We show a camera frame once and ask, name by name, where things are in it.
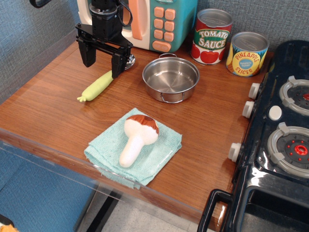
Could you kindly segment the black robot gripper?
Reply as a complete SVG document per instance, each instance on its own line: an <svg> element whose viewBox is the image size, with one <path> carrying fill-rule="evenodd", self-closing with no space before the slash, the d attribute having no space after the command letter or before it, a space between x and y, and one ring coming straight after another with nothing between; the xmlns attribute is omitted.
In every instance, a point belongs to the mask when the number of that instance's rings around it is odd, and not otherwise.
<svg viewBox="0 0 309 232"><path fill-rule="evenodd" d="M129 27L133 21L133 15L125 2L79 2L78 15L80 23L77 29L77 39L83 64L86 67L96 62L96 49L112 54L109 44L118 46L112 55L112 78L117 78L124 72L127 56L131 55L133 44L123 35L124 27Z"/></svg>

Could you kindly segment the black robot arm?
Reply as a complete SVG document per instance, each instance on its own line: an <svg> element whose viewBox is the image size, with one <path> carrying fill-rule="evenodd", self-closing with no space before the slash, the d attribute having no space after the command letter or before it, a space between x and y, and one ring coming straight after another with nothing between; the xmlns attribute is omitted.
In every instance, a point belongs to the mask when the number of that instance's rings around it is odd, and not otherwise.
<svg viewBox="0 0 309 232"><path fill-rule="evenodd" d="M112 78L117 78L131 60L133 44L123 35L124 27L131 25L123 22L123 10L129 7L122 0L79 0L78 14L80 23L77 42L83 64L90 67L96 62L96 51L102 51L112 57Z"/></svg>

